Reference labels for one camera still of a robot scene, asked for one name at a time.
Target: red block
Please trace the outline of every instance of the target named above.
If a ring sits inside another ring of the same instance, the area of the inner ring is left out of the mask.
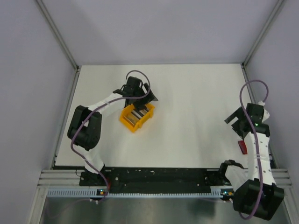
[[[241,152],[246,155],[247,154],[247,148],[246,148],[246,145],[245,145],[245,142],[242,140],[242,141],[238,141],[238,144],[239,144],[239,147],[241,149]]]

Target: gray wall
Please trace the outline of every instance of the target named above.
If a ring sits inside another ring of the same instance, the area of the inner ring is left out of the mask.
[[[0,223],[22,224],[74,72],[33,0],[0,7]]]
[[[250,79],[269,85],[271,143],[281,167],[299,191],[299,1],[288,0],[248,65]],[[263,87],[254,85],[257,96]]]
[[[277,0],[44,0],[76,62],[242,62]]]

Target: yellow plastic tray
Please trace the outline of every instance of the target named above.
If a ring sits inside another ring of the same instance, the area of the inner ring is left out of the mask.
[[[120,122],[123,123],[131,132],[135,132],[138,128],[141,128],[142,125],[151,117],[154,116],[155,107],[152,104],[145,105],[148,111],[140,111],[143,114],[143,117],[139,118],[135,116],[134,105],[131,104],[124,108],[121,112]]]

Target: cable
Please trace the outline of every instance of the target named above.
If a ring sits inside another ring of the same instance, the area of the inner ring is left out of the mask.
[[[76,173],[76,175],[77,175],[78,177],[80,177],[80,176],[77,174],[77,170],[75,171],[75,173]]]
[[[138,72],[138,73],[140,73],[140,74],[142,74],[146,79],[147,79],[147,81],[148,81],[148,83],[149,83],[149,90],[147,91],[147,93],[146,94],[144,94],[143,96],[141,96],[141,97],[120,97],[120,98],[116,98],[116,99],[112,99],[112,100],[110,100],[110,101],[108,101],[108,104],[110,104],[110,103],[113,103],[113,102],[115,102],[115,101],[117,101],[117,100],[121,100],[121,99],[142,99],[142,98],[144,98],[144,97],[146,97],[149,93],[150,93],[150,81],[149,81],[149,78],[143,73],[143,72],[141,72],[141,71],[139,71],[139,70],[132,70],[132,71],[129,71],[128,73],[127,73],[127,75],[126,75],[126,79],[128,78],[128,75],[130,74],[130,73],[132,73],[132,72]],[[85,162],[87,163],[87,165],[89,165],[92,169],[94,169],[102,178],[103,178],[103,180],[105,181],[105,184],[106,184],[106,188],[107,188],[107,190],[105,191],[105,194],[104,194],[104,196],[99,200],[99,201],[102,201],[102,200],[104,200],[104,198],[107,196],[107,194],[108,194],[108,181],[107,181],[107,179],[105,178],[105,176],[96,168],[96,167],[94,167],[86,158],[85,158],[85,156],[84,155],[82,155],[81,153],[79,153],[78,151],[76,151],[75,149],[74,149],[74,142],[75,142],[75,139],[76,139],[76,137],[77,137],[77,135],[79,134],[79,132],[81,131],[81,129],[83,128],[83,126],[85,125],[85,123],[90,119],[90,117],[95,113],[95,112],[97,112],[99,109],[101,109],[101,108],[103,108],[104,106],[106,106],[107,105],[107,103],[104,103],[103,105],[101,105],[101,106],[99,106],[99,107],[97,107],[97,108],[95,108],[86,118],[85,118],[85,120],[82,122],[82,124],[80,125],[80,127],[78,128],[78,130],[76,131],[76,133],[74,134],[74,136],[73,136],[73,138],[72,138],[72,140],[71,140],[71,149],[72,149],[72,151],[74,152],[74,153],[76,153],[77,155],[79,155],[80,157],[82,157],[82,159],[83,160],[85,160]]]
[[[246,109],[245,109],[245,107],[244,107],[243,101],[242,101],[242,92],[243,92],[243,89],[244,89],[248,84],[253,83],[253,82],[259,82],[259,83],[262,83],[262,84],[264,84],[264,86],[266,87],[267,93],[266,93],[266,96],[265,96],[265,99],[263,100],[263,102],[265,102],[265,101],[267,100],[267,98],[268,98],[268,95],[269,95],[269,88],[268,88],[268,86],[267,86],[267,84],[266,84],[265,82],[263,82],[263,81],[261,81],[261,80],[257,80],[257,79],[255,79],[255,80],[251,80],[251,81],[248,81],[247,83],[245,83],[245,84],[242,86],[241,90],[240,90],[240,103],[241,103],[241,107],[242,107],[242,109],[243,109],[243,111],[244,111],[244,113],[245,113],[245,116],[246,116],[246,118],[247,118],[247,120],[248,120],[248,122],[249,122],[249,124],[250,124],[250,127],[251,127],[251,129],[252,129],[252,131],[253,131],[253,135],[254,135],[254,138],[255,138],[255,141],[256,141],[256,154],[259,155],[259,154],[260,154],[260,148],[259,148],[259,145],[258,145],[257,133],[256,133],[256,130],[255,130],[255,128],[254,128],[254,125],[253,125],[253,123],[252,123],[252,121],[251,121],[251,119],[250,119],[250,116],[249,116],[249,114],[247,113],[247,111],[246,111]],[[260,157],[257,157],[257,164],[258,164],[258,174],[259,174],[259,178],[260,178],[260,190],[259,190],[259,192],[258,192],[257,200],[256,200],[256,204],[255,204],[255,206],[254,206],[254,208],[253,208],[251,214],[250,214],[249,216],[247,216],[247,217],[244,217],[244,216],[242,215],[242,213],[239,212],[241,218],[242,218],[242,219],[245,219],[245,220],[249,220],[249,219],[251,219],[251,218],[254,216],[254,214],[255,214],[255,212],[256,212],[256,210],[257,210],[257,208],[258,208],[258,205],[259,205],[259,203],[260,203],[260,201],[261,201],[261,197],[262,197],[262,193],[263,193],[263,171],[262,171],[262,164],[261,164]]]

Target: aluminum frame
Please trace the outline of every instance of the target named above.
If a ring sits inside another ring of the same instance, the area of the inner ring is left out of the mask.
[[[75,92],[75,88],[77,85],[77,81],[78,81],[78,76],[80,73],[80,68],[78,66],[78,64],[76,63],[76,61],[74,60],[71,52],[69,51],[66,43],[64,42],[58,28],[56,27],[53,19],[51,18],[51,15],[49,14],[43,0],[34,0],[37,7],[39,8],[41,14],[44,16],[50,30],[52,31],[58,45],[61,47],[63,53],[66,55],[66,57],[68,58],[70,64],[72,65],[73,69],[76,72],[76,75],[74,76],[74,80],[73,80],[73,84],[72,84],[72,88],[70,90],[70,94],[69,94],[69,98],[68,98],[68,102],[65,106],[65,113],[64,113],[64,117],[62,119],[62,124],[60,126],[60,130],[57,134],[57,140],[56,140],[56,149],[55,149],[55,154],[53,157],[53,163],[52,165],[54,165],[55,163],[55,158],[57,155],[57,151],[59,149],[59,145],[61,142],[61,138],[62,138],[62,134],[65,128],[65,124],[66,124],[66,120],[67,120],[67,116],[71,107],[71,102],[74,96],[74,92]],[[261,30],[259,36],[257,37],[256,41],[254,42],[253,46],[251,47],[248,55],[245,58],[244,63],[242,64],[242,70],[243,70],[243,74],[244,74],[244,78],[246,81],[248,81],[248,76],[246,73],[246,66],[249,63],[249,61],[251,60],[252,56],[254,55],[254,53],[256,52],[256,50],[258,49],[258,47],[260,46],[261,42],[263,41],[263,39],[265,38],[265,36],[267,35],[271,25],[274,23],[275,19],[277,18],[277,16],[279,15],[280,11],[282,10],[283,6],[284,6],[285,0],[278,0],[272,13],[270,14],[267,22],[265,23],[263,29]],[[249,85],[248,87],[249,90],[249,95],[250,95],[250,99],[252,102],[256,102],[256,97],[255,94],[251,88],[251,86]],[[296,196],[295,196],[295,192],[292,188],[292,182],[288,176],[287,170],[286,169],[276,169],[276,171],[283,171],[282,173],[284,173],[284,178],[282,181],[279,183],[282,184],[283,188],[285,189],[285,199],[284,199],[284,204],[285,204],[285,208],[286,211],[289,215],[290,221],[292,224],[296,224],[299,223],[299,206],[296,203]],[[28,221],[27,224],[39,224],[41,217],[42,217],[42,211],[43,211],[43,207],[45,204],[45,200],[46,197],[49,193],[49,190],[54,189],[54,188],[60,188],[60,189],[77,189],[77,190],[82,190],[83,188],[80,187],[78,185],[79,183],[79,177],[76,176],[75,171],[74,170],[44,170],[42,171],[37,189],[36,189],[36,194],[34,197],[34,201],[31,207],[31,211],[28,217]],[[90,191],[94,190],[93,187],[89,187],[88,188]]]
[[[80,176],[77,174],[83,170],[43,170],[37,185],[36,194],[32,204],[27,224],[39,224],[46,197],[100,197],[96,196],[98,189],[106,189],[106,186],[81,187],[79,186]],[[273,169],[273,177],[277,185],[285,190],[284,206],[290,218],[291,224],[299,221],[298,205],[294,200],[294,191],[287,169]],[[219,198],[221,189],[231,188],[230,186],[213,186],[211,194],[111,194],[108,197],[132,198],[132,197],[162,197],[162,198]]]

